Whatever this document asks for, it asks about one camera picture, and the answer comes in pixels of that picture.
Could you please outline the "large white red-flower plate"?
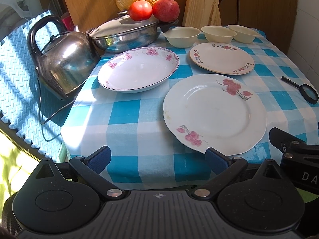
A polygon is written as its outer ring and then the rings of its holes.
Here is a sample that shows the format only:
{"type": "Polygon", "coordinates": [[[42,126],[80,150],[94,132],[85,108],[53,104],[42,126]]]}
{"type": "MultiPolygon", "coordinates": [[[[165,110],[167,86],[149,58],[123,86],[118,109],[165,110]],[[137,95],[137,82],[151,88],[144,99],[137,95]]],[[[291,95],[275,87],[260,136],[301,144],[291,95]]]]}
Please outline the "large white red-flower plate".
{"type": "Polygon", "coordinates": [[[267,112],[259,96],[236,79],[198,74],[176,83],[166,94],[163,117],[179,142],[225,156],[251,150],[263,138],[267,112]]]}

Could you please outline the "deep pink-flower plate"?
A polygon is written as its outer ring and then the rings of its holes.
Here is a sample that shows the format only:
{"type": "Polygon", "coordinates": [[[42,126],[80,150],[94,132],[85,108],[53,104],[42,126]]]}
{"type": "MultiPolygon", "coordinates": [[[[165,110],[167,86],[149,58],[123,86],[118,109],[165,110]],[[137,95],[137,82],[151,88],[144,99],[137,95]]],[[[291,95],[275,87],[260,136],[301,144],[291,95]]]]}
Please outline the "deep pink-flower plate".
{"type": "Polygon", "coordinates": [[[138,93],[165,82],[179,67],[179,57],[169,49],[142,47],[123,52],[98,73],[98,82],[107,90],[138,93]]]}

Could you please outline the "small floral rimmed plate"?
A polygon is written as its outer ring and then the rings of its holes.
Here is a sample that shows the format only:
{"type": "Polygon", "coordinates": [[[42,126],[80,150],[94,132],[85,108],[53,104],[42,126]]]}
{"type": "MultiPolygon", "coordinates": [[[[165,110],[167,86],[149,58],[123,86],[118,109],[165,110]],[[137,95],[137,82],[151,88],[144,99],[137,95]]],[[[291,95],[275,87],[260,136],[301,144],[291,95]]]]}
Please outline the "small floral rimmed plate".
{"type": "Polygon", "coordinates": [[[255,67],[246,51],[224,43],[201,43],[189,51],[191,60],[208,71],[225,75],[244,75],[255,67]]]}

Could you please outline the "cream bowl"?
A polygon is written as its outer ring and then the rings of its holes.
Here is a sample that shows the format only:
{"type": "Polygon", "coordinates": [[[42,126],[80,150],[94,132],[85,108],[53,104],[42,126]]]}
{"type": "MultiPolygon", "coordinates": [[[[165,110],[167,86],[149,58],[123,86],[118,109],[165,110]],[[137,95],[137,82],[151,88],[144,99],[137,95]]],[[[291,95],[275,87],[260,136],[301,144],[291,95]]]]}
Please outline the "cream bowl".
{"type": "Polygon", "coordinates": [[[235,31],[230,30],[227,27],[217,25],[203,26],[201,27],[201,31],[204,33],[208,42],[228,44],[237,35],[235,31]]]}
{"type": "Polygon", "coordinates": [[[252,43],[253,40],[259,35],[259,33],[253,29],[240,25],[230,24],[228,25],[228,28],[236,32],[236,36],[234,37],[236,41],[245,44],[252,43]]]}
{"type": "Polygon", "coordinates": [[[176,48],[192,47],[201,31],[195,27],[180,26],[166,31],[163,36],[176,48]]]}

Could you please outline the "blue checkered tablecloth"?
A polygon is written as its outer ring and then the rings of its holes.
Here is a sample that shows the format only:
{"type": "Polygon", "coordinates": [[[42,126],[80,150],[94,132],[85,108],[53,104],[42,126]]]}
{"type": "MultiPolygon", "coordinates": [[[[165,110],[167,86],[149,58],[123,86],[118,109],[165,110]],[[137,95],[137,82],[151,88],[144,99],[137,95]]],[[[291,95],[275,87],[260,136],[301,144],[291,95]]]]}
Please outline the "blue checkered tablecloth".
{"type": "MultiPolygon", "coordinates": [[[[318,105],[307,103],[282,76],[302,84],[306,76],[260,33],[252,43],[235,45],[252,56],[255,68],[238,76],[262,100],[268,127],[278,127],[309,143],[318,143],[318,105]]],[[[197,185],[213,177],[202,153],[181,144],[163,119],[163,101],[178,81],[205,70],[189,58],[188,49],[174,49],[180,65],[162,85],[141,93],[117,93],[100,86],[95,68],[81,89],[61,129],[67,155],[88,156],[111,149],[102,172],[124,189],[160,189],[197,185]]]]}

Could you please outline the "black magnifying glass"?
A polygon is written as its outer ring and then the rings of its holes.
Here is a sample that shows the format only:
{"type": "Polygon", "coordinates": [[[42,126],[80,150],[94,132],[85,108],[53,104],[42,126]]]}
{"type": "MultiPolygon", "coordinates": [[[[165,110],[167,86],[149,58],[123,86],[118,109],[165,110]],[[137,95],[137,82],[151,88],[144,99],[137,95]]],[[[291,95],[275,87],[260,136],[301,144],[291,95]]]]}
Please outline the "black magnifying glass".
{"type": "Polygon", "coordinates": [[[297,88],[302,95],[302,97],[310,104],[315,105],[318,102],[318,93],[308,84],[299,85],[294,81],[282,76],[281,80],[285,83],[297,88]]]}

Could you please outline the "blue foam mat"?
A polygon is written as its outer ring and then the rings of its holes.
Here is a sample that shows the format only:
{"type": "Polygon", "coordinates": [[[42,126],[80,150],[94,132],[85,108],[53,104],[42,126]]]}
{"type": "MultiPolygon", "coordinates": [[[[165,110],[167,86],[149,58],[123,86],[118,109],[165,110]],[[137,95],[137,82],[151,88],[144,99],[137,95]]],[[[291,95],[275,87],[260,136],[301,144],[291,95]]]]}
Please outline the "blue foam mat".
{"type": "Polygon", "coordinates": [[[1,121],[40,154],[61,161],[61,127],[70,108],[55,114],[65,102],[37,83],[27,46],[31,27],[51,14],[50,10],[41,13],[1,40],[1,121]],[[52,114],[55,116],[41,125],[39,114],[44,120],[52,114]]]}

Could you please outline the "stainless steel kettle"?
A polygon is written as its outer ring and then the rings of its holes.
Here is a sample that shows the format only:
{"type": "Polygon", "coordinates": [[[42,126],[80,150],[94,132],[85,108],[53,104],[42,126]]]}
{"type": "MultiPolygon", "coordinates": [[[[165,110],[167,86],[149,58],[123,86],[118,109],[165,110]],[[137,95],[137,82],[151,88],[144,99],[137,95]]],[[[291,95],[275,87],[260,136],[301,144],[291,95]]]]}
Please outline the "stainless steel kettle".
{"type": "Polygon", "coordinates": [[[100,55],[89,36],[83,32],[67,31],[55,15],[45,16],[33,25],[27,36],[27,46],[38,80],[60,100],[75,98],[100,61],[100,55]],[[53,23],[58,34],[40,49],[36,33],[53,23]]]}

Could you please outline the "steel pot with lid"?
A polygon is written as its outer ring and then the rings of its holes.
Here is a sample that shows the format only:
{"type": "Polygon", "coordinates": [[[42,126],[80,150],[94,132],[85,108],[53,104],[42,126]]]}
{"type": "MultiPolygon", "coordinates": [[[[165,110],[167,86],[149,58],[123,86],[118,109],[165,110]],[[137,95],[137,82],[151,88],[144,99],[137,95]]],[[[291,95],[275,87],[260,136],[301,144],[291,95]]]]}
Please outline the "steel pot with lid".
{"type": "Polygon", "coordinates": [[[87,35],[99,49],[108,53],[122,53],[153,43],[161,33],[178,23],[162,22],[154,16],[144,21],[134,21],[123,15],[87,31],[87,35]]]}

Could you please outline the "wooden knife block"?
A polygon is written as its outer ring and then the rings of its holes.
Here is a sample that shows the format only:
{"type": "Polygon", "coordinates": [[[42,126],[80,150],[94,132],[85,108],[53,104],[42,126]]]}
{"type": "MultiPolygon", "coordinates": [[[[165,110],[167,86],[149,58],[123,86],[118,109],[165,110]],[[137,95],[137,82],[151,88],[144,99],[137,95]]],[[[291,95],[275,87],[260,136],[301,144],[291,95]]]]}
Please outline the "wooden knife block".
{"type": "Polygon", "coordinates": [[[183,26],[201,29],[207,25],[221,26],[220,0],[187,0],[183,26]]]}

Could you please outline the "red tomato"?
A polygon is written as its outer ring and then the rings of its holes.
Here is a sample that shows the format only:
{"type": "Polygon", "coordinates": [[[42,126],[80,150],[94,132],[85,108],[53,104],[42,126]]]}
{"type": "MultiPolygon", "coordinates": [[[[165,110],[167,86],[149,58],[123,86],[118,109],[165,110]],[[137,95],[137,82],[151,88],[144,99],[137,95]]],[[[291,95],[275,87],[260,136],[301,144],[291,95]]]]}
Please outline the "red tomato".
{"type": "Polygon", "coordinates": [[[147,1],[136,1],[130,6],[128,14],[134,21],[144,21],[152,16],[153,8],[147,1]]]}

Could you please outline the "red apple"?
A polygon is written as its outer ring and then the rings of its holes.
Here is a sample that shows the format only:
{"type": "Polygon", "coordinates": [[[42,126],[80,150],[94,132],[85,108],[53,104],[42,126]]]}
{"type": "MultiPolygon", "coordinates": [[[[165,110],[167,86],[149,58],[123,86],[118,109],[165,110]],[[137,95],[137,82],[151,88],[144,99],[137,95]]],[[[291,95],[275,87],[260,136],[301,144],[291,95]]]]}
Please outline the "red apple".
{"type": "Polygon", "coordinates": [[[153,15],[162,22],[174,22],[179,17],[179,5],[175,0],[158,0],[153,5],[153,15]]]}

